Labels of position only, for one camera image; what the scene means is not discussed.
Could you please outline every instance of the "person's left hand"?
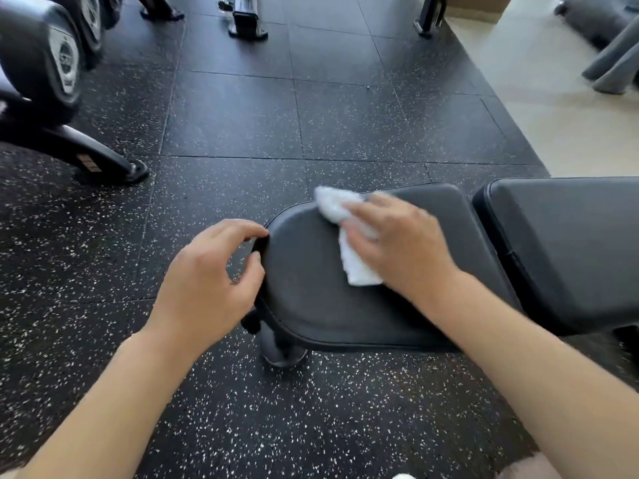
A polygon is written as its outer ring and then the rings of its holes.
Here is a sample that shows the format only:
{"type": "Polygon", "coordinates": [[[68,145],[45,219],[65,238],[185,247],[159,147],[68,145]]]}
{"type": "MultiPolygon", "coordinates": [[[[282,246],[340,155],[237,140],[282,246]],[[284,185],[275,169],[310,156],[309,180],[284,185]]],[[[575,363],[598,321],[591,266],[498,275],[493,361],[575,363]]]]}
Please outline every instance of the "person's left hand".
{"type": "Polygon", "coordinates": [[[248,257],[237,283],[226,265],[242,242],[267,235],[255,222],[222,220],[196,236],[169,266],[142,332],[197,359],[250,311],[264,279],[260,254],[248,257]]]}

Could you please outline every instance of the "folded cloth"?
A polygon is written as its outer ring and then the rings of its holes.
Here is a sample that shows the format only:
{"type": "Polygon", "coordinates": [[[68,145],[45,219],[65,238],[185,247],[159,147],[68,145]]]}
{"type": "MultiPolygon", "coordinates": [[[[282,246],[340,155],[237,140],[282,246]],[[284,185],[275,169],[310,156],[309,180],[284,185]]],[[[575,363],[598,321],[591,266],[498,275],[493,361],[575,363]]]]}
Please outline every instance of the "folded cloth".
{"type": "MultiPolygon", "coordinates": [[[[362,233],[368,238],[377,238],[374,228],[366,225],[361,220],[356,219],[342,205],[347,202],[363,202],[364,198],[359,193],[349,190],[338,190],[328,186],[318,186],[315,188],[315,201],[319,212],[331,223],[341,225],[344,220],[355,220],[360,226],[362,233]]],[[[381,277],[377,275],[362,259],[355,253],[355,250],[348,245],[346,231],[339,229],[339,251],[342,256],[342,266],[348,283],[353,286],[378,285],[381,284],[381,277]]]]}

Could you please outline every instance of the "hand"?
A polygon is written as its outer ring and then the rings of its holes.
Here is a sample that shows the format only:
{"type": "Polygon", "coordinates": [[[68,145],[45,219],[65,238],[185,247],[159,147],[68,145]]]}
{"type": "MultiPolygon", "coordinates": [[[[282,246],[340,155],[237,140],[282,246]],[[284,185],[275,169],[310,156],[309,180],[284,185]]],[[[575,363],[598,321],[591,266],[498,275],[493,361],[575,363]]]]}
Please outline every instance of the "hand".
{"type": "Polygon", "coordinates": [[[389,288],[416,307],[430,306],[441,287],[461,273],[442,227],[426,210],[385,193],[344,207],[379,232],[377,240],[370,240],[355,221],[343,222],[351,247],[389,288]]]}
{"type": "Polygon", "coordinates": [[[267,235],[255,222],[222,220],[196,236],[169,266],[142,332],[185,349],[196,360],[250,311],[264,279],[260,254],[249,256],[237,283],[226,265],[242,242],[267,235]]]}

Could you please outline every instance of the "black dumbbell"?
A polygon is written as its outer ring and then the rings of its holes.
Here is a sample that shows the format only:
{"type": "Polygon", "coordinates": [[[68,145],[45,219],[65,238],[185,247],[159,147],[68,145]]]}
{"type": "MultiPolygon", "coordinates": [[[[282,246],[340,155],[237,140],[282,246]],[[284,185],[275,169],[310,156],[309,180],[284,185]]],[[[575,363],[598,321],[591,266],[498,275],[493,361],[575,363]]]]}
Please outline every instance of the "black dumbbell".
{"type": "Polygon", "coordinates": [[[102,0],[104,5],[104,27],[111,30],[119,22],[120,13],[122,12],[122,0],[102,0]]]}
{"type": "Polygon", "coordinates": [[[50,0],[0,0],[0,63],[28,116],[66,124],[81,98],[84,64],[68,11],[50,0]]]}
{"type": "Polygon", "coordinates": [[[102,0],[51,0],[63,6],[74,19],[84,50],[84,63],[87,70],[92,70],[100,63],[103,55],[104,39],[103,3],[102,0]]]}

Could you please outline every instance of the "speckled floor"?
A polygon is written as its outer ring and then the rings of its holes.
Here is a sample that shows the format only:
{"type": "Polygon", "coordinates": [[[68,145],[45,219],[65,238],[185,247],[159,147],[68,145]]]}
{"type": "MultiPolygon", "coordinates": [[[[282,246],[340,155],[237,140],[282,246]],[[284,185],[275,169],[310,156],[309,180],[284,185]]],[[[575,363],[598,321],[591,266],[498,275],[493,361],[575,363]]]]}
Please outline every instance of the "speckled floor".
{"type": "MultiPolygon", "coordinates": [[[[317,184],[471,195],[547,176],[448,27],[416,35],[415,0],[262,0],[257,44],[228,37],[215,0],[174,1],[187,19],[164,26],[126,1],[73,123],[147,161],[147,181],[81,184],[0,144],[0,472],[60,424],[206,226],[266,223],[317,184]]],[[[575,344],[636,383],[608,335],[575,344]]],[[[313,353],[276,372],[236,330],[180,387],[139,477],[491,478],[534,448],[461,355],[313,353]]]]}

